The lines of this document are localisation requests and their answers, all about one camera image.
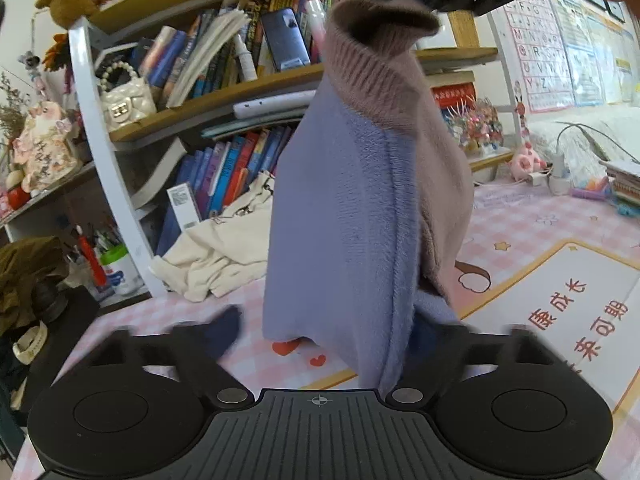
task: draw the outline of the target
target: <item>red pen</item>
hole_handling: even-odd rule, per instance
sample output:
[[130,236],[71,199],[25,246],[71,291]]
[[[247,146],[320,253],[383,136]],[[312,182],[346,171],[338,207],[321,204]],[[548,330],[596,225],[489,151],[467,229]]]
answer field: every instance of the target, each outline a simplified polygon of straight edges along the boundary
[[82,234],[82,228],[79,225],[76,226],[76,232],[78,232],[78,244],[80,245],[82,254],[84,254],[84,257],[89,261],[89,265],[91,266],[95,285],[98,287],[106,286],[107,275],[104,273],[104,269],[95,257],[94,250],[89,244],[89,240],[87,240],[86,236]]

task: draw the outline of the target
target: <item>small figurine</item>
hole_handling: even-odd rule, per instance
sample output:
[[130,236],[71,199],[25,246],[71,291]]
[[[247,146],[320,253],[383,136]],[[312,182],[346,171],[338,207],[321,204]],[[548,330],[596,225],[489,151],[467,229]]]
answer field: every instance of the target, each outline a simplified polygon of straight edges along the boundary
[[59,104],[40,102],[28,110],[24,131],[14,140],[14,161],[24,168],[22,189],[32,196],[81,166],[68,141],[71,122]]
[[44,85],[44,80],[42,79],[42,74],[40,70],[38,70],[38,66],[40,65],[40,58],[38,56],[34,56],[31,50],[28,50],[24,56],[20,56],[18,58],[18,62],[22,63],[24,67],[27,69],[27,73],[31,78],[31,82],[36,87],[36,92],[45,101],[48,101],[47,97],[47,87]]

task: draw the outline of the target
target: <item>smartphone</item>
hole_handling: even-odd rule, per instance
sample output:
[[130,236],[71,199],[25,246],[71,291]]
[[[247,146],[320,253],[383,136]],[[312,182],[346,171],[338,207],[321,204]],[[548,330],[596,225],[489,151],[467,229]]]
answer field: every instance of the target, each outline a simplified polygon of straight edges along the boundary
[[292,9],[274,10],[260,19],[278,72],[311,63]]

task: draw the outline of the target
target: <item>white handbag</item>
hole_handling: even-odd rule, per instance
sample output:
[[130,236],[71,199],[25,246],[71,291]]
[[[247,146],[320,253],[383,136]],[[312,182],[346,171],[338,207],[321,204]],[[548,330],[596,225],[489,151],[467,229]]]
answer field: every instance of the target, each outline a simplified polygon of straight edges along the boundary
[[[118,68],[127,70],[131,80],[109,92],[109,76]],[[151,95],[151,88],[143,78],[138,77],[129,63],[119,61],[108,67],[100,79],[100,87],[102,88],[100,101],[102,102],[104,122],[110,132],[126,126],[126,124],[135,123],[157,111]]]

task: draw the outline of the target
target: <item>black rubber pad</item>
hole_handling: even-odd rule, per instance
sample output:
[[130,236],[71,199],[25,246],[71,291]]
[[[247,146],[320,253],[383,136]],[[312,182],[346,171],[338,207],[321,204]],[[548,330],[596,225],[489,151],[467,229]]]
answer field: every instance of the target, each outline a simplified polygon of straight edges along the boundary
[[[460,460],[422,415],[391,410],[373,392],[267,390],[256,406],[217,415],[188,453],[140,480],[501,478]],[[590,470],[566,478],[601,480]]]

